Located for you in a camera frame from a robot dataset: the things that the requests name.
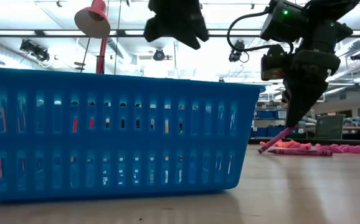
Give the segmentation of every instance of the lamp shade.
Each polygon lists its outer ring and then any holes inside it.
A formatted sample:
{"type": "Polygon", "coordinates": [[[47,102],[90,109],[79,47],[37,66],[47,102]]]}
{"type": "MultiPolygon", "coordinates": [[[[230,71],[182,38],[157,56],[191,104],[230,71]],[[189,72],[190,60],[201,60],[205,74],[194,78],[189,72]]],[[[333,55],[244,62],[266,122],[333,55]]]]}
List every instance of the lamp shade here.
{"type": "Polygon", "coordinates": [[[91,7],[86,7],[75,15],[76,26],[86,35],[93,38],[104,38],[110,35],[111,26],[103,0],[94,0],[91,7]]]}

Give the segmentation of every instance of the pink crayon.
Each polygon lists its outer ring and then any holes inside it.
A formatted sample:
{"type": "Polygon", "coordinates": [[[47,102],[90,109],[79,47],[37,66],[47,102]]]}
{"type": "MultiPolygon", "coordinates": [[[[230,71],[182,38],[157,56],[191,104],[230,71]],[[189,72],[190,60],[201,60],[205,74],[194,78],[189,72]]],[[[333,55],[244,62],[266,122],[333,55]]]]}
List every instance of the pink crayon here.
{"type": "Polygon", "coordinates": [[[287,136],[289,133],[293,131],[293,128],[286,128],[284,131],[280,132],[280,134],[277,134],[272,140],[270,140],[266,145],[262,146],[258,151],[259,153],[262,153],[266,151],[268,148],[272,147],[276,142],[283,139],[285,136],[287,136]]]}
{"type": "Polygon", "coordinates": [[[274,149],[268,152],[278,155],[294,155],[294,156],[332,156],[332,152],[328,150],[322,151],[305,151],[300,149],[274,149]]]}

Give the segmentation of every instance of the wooden floor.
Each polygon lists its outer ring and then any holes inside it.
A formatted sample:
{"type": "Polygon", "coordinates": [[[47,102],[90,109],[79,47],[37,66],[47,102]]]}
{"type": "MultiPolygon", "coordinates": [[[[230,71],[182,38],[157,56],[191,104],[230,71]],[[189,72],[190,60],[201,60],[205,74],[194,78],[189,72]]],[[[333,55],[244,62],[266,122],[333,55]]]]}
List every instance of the wooden floor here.
{"type": "Polygon", "coordinates": [[[187,197],[0,205],[0,223],[360,224],[360,155],[257,155],[236,189],[187,197]]]}

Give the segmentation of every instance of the blue bin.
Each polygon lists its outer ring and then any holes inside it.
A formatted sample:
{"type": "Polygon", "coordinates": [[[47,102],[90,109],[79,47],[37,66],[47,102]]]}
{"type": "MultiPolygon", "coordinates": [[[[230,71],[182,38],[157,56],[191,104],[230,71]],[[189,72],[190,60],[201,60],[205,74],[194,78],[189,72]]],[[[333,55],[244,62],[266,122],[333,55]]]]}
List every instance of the blue bin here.
{"type": "Polygon", "coordinates": [[[0,201],[231,189],[261,88],[0,68],[0,201]]]}
{"type": "Polygon", "coordinates": [[[267,128],[257,128],[257,131],[255,132],[255,137],[267,137],[267,128]]]}
{"type": "Polygon", "coordinates": [[[267,136],[268,137],[275,137],[277,134],[280,134],[280,132],[282,132],[283,130],[284,130],[284,128],[268,127],[267,128],[267,136]]]}
{"type": "Polygon", "coordinates": [[[258,118],[274,118],[274,111],[258,111],[256,117],[258,117],[258,118]]]}

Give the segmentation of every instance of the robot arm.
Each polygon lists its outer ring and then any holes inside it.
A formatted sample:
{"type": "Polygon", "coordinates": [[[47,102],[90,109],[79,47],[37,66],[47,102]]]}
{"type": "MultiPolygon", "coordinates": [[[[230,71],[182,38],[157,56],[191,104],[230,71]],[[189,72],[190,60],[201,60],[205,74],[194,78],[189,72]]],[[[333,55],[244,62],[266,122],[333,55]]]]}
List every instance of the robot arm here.
{"type": "MultiPolygon", "coordinates": [[[[335,55],[336,43],[353,31],[337,22],[354,9],[360,0],[311,0],[304,7],[286,0],[271,0],[263,12],[241,16],[229,27],[227,42],[233,51],[250,52],[268,49],[262,57],[262,80],[283,79],[283,101],[288,103],[287,126],[294,127],[326,91],[328,75],[334,75],[340,59],[335,55]],[[249,49],[234,46],[230,32],[240,20],[266,15],[260,33],[266,41],[275,40],[290,45],[287,53],[280,45],[264,45],[249,49]],[[293,42],[302,39],[293,53],[293,42]]],[[[170,35],[198,49],[196,37],[208,40],[207,29],[198,0],[150,0],[149,8],[156,13],[147,21],[144,36],[147,41],[170,35]]]]}

